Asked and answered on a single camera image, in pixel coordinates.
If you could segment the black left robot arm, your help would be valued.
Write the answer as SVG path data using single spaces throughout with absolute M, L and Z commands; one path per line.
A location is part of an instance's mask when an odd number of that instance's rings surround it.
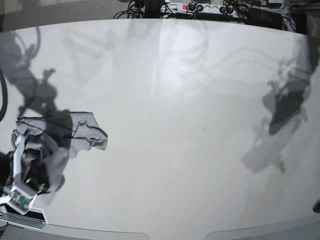
M 312 211 L 315 214 L 319 214 L 320 213 L 320 193 L 317 194 L 317 200 L 314 202 L 314 204 L 312 206 Z

